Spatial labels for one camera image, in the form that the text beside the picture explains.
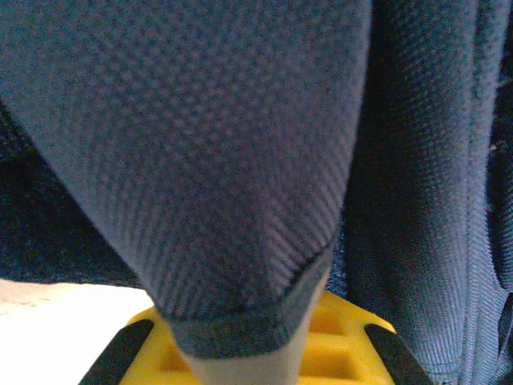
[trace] yellow plastic object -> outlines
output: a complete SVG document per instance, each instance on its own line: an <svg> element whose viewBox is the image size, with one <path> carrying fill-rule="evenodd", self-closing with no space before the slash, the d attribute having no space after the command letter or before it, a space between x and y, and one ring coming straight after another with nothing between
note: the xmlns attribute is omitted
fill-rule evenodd
<svg viewBox="0 0 513 385"><path fill-rule="evenodd" d="M201 385L156 309L128 325L142 319L155 325L119 385ZM394 385L364 330L368 323L395 333L387 321L325 291L310 323L298 385Z"/></svg>

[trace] navy knit fabric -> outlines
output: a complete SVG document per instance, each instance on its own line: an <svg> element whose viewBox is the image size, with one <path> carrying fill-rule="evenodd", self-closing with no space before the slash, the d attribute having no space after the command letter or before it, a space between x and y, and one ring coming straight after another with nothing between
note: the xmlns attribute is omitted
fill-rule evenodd
<svg viewBox="0 0 513 385"><path fill-rule="evenodd" d="M350 299L432 379L507 381L507 0L39 3L2 10L0 98L189 354L288 340L348 185Z"/></svg>

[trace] black rubber strip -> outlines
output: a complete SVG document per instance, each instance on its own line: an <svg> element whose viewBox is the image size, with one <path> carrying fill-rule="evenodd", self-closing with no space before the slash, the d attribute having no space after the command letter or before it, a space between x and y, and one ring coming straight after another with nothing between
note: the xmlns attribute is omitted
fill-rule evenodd
<svg viewBox="0 0 513 385"><path fill-rule="evenodd" d="M153 321L142 319L121 329L79 385L119 385L153 326Z"/></svg>
<svg viewBox="0 0 513 385"><path fill-rule="evenodd" d="M373 323L365 329L396 385L433 385L397 334Z"/></svg>

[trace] ribbed cuff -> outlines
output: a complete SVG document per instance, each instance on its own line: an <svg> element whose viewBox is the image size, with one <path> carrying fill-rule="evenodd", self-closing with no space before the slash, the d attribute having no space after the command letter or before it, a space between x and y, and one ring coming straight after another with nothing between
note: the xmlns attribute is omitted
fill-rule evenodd
<svg viewBox="0 0 513 385"><path fill-rule="evenodd" d="M281 301L208 321L168 320L179 348L198 359L230 359L283 347L299 327L319 280L330 266L338 235L313 258Z"/></svg>

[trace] white floor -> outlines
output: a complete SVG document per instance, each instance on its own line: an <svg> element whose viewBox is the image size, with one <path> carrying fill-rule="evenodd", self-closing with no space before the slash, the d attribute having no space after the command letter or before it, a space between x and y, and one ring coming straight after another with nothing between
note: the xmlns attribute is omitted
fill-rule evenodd
<svg viewBox="0 0 513 385"><path fill-rule="evenodd" d="M115 333L150 306L143 290L0 279L0 383L78 384Z"/></svg>

